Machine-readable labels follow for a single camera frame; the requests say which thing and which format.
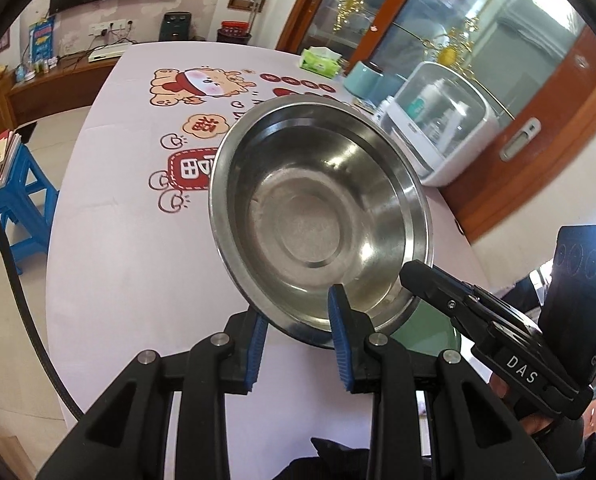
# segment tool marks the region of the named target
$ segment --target recessed door handle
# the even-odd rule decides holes
[[[535,117],[529,119],[524,126],[518,130],[511,139],[500,150],[500,158],[503,162],[509,162],[529,142],[540,133],[542,124]]]

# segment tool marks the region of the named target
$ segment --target red label with chinese characters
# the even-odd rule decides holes
[[[171,186],[181,191],[209,189],[217,148],[182,150],[169,157]]]

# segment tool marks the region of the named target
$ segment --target white storage box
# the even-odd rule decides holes
[[[451,183],[500,131],[482,94],[458,73],[433,62],[418,65],[380,126],[430,187]]]

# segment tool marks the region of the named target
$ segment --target cartoon lion print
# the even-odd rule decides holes
[[[180,72],[172,68],[156,71],[151,81],[151,104],[173,106],[179,102],[200,105],[208,97],[233,97],[249,92],[255,83],[245,81],[241,72],[225,72],[219,68],[192,68]]]

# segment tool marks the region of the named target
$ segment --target metal bowl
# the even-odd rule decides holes
[[[431,221],[415,171],[391,139],[349,105],[319,96],[272,99],[220,144],[209,215],[242,294],[295,339],[332,346],[327,291],[395,331],[417,300],[403,264],[431,264]]]

